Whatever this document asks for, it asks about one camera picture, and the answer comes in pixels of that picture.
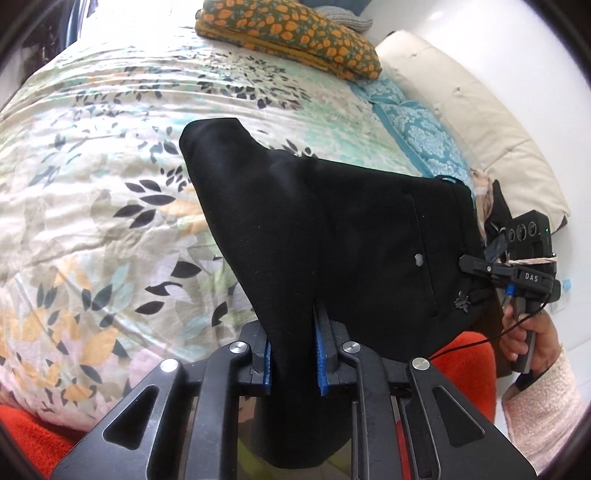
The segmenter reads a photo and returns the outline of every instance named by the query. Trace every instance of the black garment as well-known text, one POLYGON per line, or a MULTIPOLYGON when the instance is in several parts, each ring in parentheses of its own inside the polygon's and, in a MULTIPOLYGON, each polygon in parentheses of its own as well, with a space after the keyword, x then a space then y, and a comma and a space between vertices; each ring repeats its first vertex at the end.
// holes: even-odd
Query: black garment
POLYGON ((316 385, 314 299, 352 339, 399 361, 430 356, 485 311, 486 301, 455 305, 490 289, 458 268, 462 254, 482 257, 461 182, 268 150, 237 119, 188 124, 180 148, 271 342, 271 395, 257 402, 254 441, 270 463, 318 465, 350 435, 348 402, 316 385))

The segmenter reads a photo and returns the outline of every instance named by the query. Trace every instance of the pillow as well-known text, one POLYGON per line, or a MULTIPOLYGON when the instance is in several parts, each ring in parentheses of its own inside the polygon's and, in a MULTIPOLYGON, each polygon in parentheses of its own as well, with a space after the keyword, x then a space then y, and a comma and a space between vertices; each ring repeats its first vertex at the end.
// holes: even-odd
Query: pillow
POLYGON ((428 108, 408 100, 386 75, 360 80, 351 89, 373 105, 385 129, 422 176, 450 176, 473 187, 466 160, 428 108))
POLYGON ((429 107, 468 164, 499 180, 516 217, 538 210, 552 232, 570 215, 548 162, 504 105, 472 74, 425 40, 397 31, 376 51, 404 95, 429 107))
POLYGON ((206 0, 195 30, 344 79, 376 79, 382 71, 363 37, 293 0, 206 0))
POLYGON ((344 25, 356 32, 364 32, 371 28, 374 24, 373 20, 366 20, 358 17, 351 10, 345 10, 341 7, 317 7, 315 9, 319 14, 324 15, 329 20, 332 20, 339 25, 344 25))

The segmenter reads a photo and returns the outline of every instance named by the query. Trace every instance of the blue tape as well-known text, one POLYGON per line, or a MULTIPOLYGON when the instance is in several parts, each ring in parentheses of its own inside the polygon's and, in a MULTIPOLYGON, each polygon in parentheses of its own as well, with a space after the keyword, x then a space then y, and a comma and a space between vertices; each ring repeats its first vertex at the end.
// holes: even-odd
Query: blue tape
POLYGON ((320 335, 320 327, 318 324, 316 328, 316 376, 318 378, 318 388, 320 395, 327 395, 329 392, 329 380, 326 377, 326 354, 324 352, 324 345, 322 344, 322 336, 320 335))
POLYGON ((271 391, 271 343, 269 340, 265 345, 265 373, 262 376, 262 385, 265 392, 271 391))

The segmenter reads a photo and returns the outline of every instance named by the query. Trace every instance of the red blanket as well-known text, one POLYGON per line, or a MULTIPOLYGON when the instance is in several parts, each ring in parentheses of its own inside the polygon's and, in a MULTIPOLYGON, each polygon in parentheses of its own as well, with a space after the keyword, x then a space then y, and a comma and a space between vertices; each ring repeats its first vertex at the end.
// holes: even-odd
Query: red blanket
MULTIPOLYGON (((482 340, 479 333, 464 332, 443 348, 482 340)), ((490 344, 448 353, 433 364, 454 383, 490 420, 495 418, 496 369, 490 344)), ((75 430, 49 425, 35 416, 7 406, 0 406, 0 421, 35 467, 49 478, 51 471, 84 435, 75 430)), ((408 466, 405 478, 410 478, 408 466)))

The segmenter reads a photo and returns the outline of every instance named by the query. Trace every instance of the white pillow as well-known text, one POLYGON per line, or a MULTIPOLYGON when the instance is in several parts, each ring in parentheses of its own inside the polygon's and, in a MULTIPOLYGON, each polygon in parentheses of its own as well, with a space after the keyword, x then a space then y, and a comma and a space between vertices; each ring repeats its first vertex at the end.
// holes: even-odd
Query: white pillow
POLYGON ((422 38, 397 31, 376 51, 383 72, 447 128, 471 167, 499 180, 511 215, 538 210, 555 232, 570 215, 544 156, 507 108, 471 73, 422 38))

